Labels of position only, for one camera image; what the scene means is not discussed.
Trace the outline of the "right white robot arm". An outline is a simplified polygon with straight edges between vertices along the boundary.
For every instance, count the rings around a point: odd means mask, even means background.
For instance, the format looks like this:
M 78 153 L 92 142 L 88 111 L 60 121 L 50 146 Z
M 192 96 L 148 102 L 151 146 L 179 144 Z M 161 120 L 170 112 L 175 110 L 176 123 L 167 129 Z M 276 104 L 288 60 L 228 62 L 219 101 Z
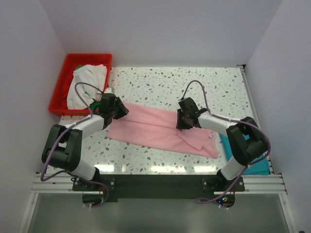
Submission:
M 270 153 L 270 140 L 253 118 L 247 116 L 239 120 L 212 114 L 207 108 L 199 109 L 192 98 L 182 98 L 178 104 L 177 129 L 209 129 L 228 138 L 232 157 L 215 178 L 207 182 L 213 191 L 227 191 L 249 166 L 260 161 L 259 157 Z

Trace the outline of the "pink t shirt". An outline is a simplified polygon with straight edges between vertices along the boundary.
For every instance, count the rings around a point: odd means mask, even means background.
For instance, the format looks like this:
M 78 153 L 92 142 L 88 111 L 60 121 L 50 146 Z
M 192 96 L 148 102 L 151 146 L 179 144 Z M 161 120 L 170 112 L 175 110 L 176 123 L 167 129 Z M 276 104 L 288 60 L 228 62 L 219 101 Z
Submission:
M 111 123 L 107 137 L 159 150 L 218 158 L 216 132 L 192 128 L 179 130 L 177 112 L 128 103 L 129 113 Z

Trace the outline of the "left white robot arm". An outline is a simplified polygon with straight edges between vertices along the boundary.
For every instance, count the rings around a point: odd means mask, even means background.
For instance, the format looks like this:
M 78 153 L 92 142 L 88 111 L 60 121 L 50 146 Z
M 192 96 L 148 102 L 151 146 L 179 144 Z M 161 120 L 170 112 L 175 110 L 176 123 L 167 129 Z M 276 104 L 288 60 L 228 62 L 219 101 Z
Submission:
M 108 93 L 102 95 L 98 109 L 87 117 L 67 126 L 53 125 L 41 157 L 44 166 L 40 180 L 46 182 L 67 173 L 83 190 L 107 190 L 102 185 L 99 169 L 82 159 L 82 141 L 128 113 L 121 99 Z

